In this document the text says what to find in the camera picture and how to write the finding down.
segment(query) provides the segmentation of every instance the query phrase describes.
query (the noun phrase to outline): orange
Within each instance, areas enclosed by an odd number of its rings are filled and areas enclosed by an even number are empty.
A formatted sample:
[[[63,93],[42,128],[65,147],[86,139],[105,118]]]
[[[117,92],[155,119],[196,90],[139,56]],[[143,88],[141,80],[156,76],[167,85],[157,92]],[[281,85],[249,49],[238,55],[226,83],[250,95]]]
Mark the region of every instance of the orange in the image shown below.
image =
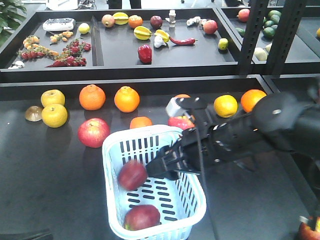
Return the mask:
[[[175,98],[190,98],[188,94],[178,94]]]
[[[141,26],[144,23],[142,17],[138,15],[132,15],[128,19],[128,24],[131,28],[135,29],[138,26]]]
[[[122,86],[114,96],[114,104],[124,113],[131,113],[138,107],[140,96],[129,86]]]
[[[137,116],[130,122],[130,129],[142,128],[146,126],[151,126],[152,121],[146,116]]]
[[[252,109],[255,107],[257,102],[260,101],[263,97],[265,97],[267,94],[264,91],[261,91],[259,89],[251,89],[246,91],[242,97],[241,97],[241,105],[243,110],[246,113],[249,113],[252,111]]]
[[[53,103],[42,110],[41,116],[45,125],[50,128],[59,128],[66,123],[68,112],[63,105]]]
[[[85,110],[98,110],[104,105],[106,94],[100,87],[90,84],[80,91],[79,101]]]
[[[231,95],[222,95],[213,102],[216,114],[222,118],[229,118],[236,114],[238,110],[237,100]]]

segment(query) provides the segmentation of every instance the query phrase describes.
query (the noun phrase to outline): tray compartment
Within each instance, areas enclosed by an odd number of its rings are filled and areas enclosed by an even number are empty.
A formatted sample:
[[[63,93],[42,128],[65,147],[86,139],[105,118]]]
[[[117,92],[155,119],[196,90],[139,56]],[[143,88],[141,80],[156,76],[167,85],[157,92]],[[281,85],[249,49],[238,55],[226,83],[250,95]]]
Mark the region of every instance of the tray compartment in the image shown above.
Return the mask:
[[[140,15],[145,21],[143,25],[151,29],[149,19],[159,15],[163,19],[162,29],[174,38],[196,38],[193,46],[174,46],[153,48],[152,64],[141,64],[138,58],[138,47],[143,44],[153,45],[153,37],[142,41],[135,38],[133,29],[128,24],[105,28],[101,19],[105,14],[114,14],[115,10],[77,10],[77,11],[36,11],[22,24],[0,48],[0,74],[2,82],[45,82],[64,80],[112,80],[136,78],[196,77],[234,75],[237,72],[237,61],[240,53],[239,43],[229,27],[225,24],[215,8],[184,8],[176,10],[176,26],[169,29],[165,20],[168,9],[123,10],[129,16]],[[218,30],[214,35],[206,35],[197,26],[187,27],[189,18],[201,16],[214,19]],[[92,50],[85,52],[86,67],[44,68],[53,61],[50,59],[27,60],[23,69],[8,69],[19,59],[16,52],[23,48],[26,36],[40,36],[40,44],[49,47],[50,34],[42,29],[42,23],[49,18],[74,18],[77,22],[72,39],[83,37],[92,44]],[[90,35],[80,35],[78,26],[86,22],[91,26]],[[229,40],[229,49],[219,52],[220,38]],[[61,52],[65,44],[60,42],[50,47]]]

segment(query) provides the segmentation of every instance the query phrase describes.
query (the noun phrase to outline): black cable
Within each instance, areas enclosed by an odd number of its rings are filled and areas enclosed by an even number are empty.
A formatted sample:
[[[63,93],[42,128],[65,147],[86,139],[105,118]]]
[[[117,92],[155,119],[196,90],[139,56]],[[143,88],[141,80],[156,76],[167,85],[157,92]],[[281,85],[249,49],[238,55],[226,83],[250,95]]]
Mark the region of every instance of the black cable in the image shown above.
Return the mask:
[[[213,230],[213,234],[215,237],[215,240],[219,240],[219,235],[218,235],[218,230],[217,230],[217,226],[215,223],[215,220],[213,219],[212,216],[212,208],[210,207],[210,201],[209,201],[209,193],[208,193],[208,186],[206,183],[206,176],[205,176],[205,166],[204,166],[204,158],[202,155],[202,147],[201,147],[201,138],[200,138],[200,132],[199,129],[197,127],[195,127],[195,132],[196,132],[196,141],[197,141],[197,146],[198,146],[198,154],[199,154],[199,161],[200,161],[200,171],[201,171],[201,178],[202,178],[202,185],[203,185],[203,190],[204,190],[204,194],[205,194],[205,198],[206,198],[206,202],[207,202],[207,208],[209,210],[209,218],[210,218],[210,222],[212,225],[212,230]]]

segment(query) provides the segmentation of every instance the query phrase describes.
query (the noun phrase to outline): red bell pepper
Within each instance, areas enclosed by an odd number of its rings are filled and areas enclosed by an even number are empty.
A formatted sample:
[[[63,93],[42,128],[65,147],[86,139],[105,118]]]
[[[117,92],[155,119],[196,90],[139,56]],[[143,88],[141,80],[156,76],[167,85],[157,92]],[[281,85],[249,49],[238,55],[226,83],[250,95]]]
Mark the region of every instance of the red bell pepper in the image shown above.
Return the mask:
[[[145,44],[138,48],[138,56],[141,62],[149,64],[152,61],[152,49],[149,45]]]

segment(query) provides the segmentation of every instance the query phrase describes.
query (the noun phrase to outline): red chili pepper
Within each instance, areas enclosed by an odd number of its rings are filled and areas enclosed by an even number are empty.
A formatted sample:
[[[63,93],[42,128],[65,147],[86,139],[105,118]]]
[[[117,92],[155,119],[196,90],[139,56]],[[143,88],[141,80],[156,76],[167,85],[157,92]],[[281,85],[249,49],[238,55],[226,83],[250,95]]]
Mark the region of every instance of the red chili pepper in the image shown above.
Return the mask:
[[[174,44],[177,44],[177,45],[192,45],[197,41],[193,37],[185,39],[185,40],[176,40],[176,39],[169,36],[169,39],[171,42],[173,42]]]
[[[138,56],[141,62],[149,64],[152,61],[152,49],[149,45],[145,44],[138,48]]]
[[[64,61],[56,60],[52,65],[46,66],[46,68],[56,68],[56,67],[65,67],[66,63]]]

